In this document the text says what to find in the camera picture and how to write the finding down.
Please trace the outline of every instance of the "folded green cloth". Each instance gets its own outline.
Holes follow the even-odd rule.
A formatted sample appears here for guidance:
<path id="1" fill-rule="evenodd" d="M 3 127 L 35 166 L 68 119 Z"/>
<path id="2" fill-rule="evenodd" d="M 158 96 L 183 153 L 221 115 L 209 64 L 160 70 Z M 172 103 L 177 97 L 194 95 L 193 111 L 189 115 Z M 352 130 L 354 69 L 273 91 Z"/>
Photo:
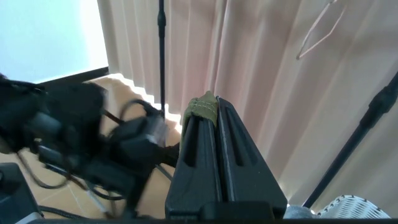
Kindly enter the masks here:
<path id="1" fill-rule="evenodd" d="M 180 149 L 183 145 L 183 138 L 185 131 L 187 130 L 189 117 L 198 116 L 209 119 L 211 122 L 213 122 L 214 126 L 217 126 L 217 107 L 217 99 L 210 91 L 207 91 L 202 97 L 194 98 L 189 102 L 182 120 Z"/>

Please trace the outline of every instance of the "white wicker basket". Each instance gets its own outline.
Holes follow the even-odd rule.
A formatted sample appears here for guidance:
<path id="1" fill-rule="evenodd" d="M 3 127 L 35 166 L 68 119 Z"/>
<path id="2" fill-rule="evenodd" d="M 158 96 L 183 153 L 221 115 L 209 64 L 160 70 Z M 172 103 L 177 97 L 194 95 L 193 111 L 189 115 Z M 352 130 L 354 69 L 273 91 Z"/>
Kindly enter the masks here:
<path id="1" fill-rule="evenodd" d="M 354 196 L 342 195 L 318 212 L 320 218 L 390 218 L 370 201 Z"/>

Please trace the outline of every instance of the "sunlight on floor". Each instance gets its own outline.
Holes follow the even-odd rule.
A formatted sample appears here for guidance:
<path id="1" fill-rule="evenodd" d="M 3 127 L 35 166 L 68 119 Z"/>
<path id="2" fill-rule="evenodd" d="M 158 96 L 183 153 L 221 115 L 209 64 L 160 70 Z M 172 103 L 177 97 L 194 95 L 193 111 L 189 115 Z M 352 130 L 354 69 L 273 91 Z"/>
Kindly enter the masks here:
<path id="1" fill-rule="evenodd" d="M 111 74 L 111 75 L 108 75 L 107 77 L 114 78 L 114 79 L 121 81 L 125 85 L 129 86 L 131 91 L 133 91 L 134 93 L 136 93 L 138 95 L 141 95 L 142 99 L 144 99 L 146 102 L 150 103 L 154 108 L 160 110 L 160 103 L 155 103 L 155 97 L 153 95 L 148 95 L 145 91 L 145 88 L 135 86 L 134 81 L 125 78 L 120 73 Z M 181 132 L 182 132 L 182 126 L 180 125 L 181 115 L 169 113 L 169 104 L 167 104 L 167 103 L 165 104 L 165 110 L 166 110 L 166 112 L 165 112 L 166 118 L 170 121 L 174 121 L 177 123 L 175 125 L 174 129 L 176 131 L 178 131 L 178 133 L 181 134 Z"/>

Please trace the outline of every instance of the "floor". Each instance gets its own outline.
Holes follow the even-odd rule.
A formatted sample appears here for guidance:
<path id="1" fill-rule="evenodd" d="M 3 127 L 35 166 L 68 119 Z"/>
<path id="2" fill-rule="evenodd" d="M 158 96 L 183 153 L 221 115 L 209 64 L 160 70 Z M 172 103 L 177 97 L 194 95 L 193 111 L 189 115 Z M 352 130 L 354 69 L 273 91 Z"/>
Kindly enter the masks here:
<path id="1" fill-rule="evenodd" d="M 107 108 L 111 113 L 117 114 L 121 105 L 133 98 L 141 98 L 141 95 L 135 94 L 131 88 L 115 78 L 100 78 L 93 82 L 101 85 L 108 90 L 108 105 Z M 141 106 L 133 106 L 128 112 L 127 118 L 134 118 L 144 114 Z M 106 118 L 103 121 L 103 133 L 109 132 L 116 124 L 110 119 Z M 167 121 L 169 126 L 169 135 L 167 138 L 167 145 L 174 145 L 179 142 L 180 134 L 175 130 L 176 122 Z M 62 180 L 62 176 L 46 170 L 42 164 L 37 161 L 36 155 L 28 151 L 24 151 L 23 155 L 27 159 L 34 172 L 47 184 L 57 184 Z M 1 154 L 0 162 L 18 162 L 14 155 Z M 163 165 L 171 174 L 174 168 Z M 79 189 L 74 184 L 69 184 L 67 187 L 58 190 L 47 190 L 36 186 L 26 175 L 25 170 L 21 167 L 29 187 L 34 194 L 34 197 L 39 205 L 59 208 L 67 212 L 72 212 L 77 215 L 82 215 L 88 218 L 104 218 L 103 213 L 94 205 L 87 194 Z M 137 208 L 140 215 L 151 215 L 156 218 L 164 217 L 164 202 L 169 190 L 170 181 L 157 169 L 154 170 L 152 177 L 147 183 L 144 195 L 141 198 L 140 204 Z M 102 200 L 102 203 L 110 209 L 109 201 Z M 123 209 L 123 201 L 117 202 L 117 210 L 121 212 Z M 54 214 L 45 213 L 46 218 L 62 218 Z"/>

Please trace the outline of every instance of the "beige curtain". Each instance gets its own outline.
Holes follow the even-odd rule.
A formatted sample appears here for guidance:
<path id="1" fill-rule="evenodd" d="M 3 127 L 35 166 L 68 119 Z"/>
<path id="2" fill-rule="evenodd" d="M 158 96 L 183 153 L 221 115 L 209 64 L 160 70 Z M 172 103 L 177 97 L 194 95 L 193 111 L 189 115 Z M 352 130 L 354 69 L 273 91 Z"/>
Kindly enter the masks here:
<path id="1" fill-rule="evenodd" d="M 158 2 L 98 2 L 109 69 L 159 102 Z M 340 22 L 297 60 L 327 2 L 165 0 L 170 112 L 183 113 L 191 98 L 207 90 L 232 102 L 292 204 L 314 190 L 372 97 L 398 71 L 395 0 L 331 4 L 305 49 L 329 33 L 346 8 Z M 371 131 L 314 210 L 354 194 L 398 216 L 397 110 Z"/>

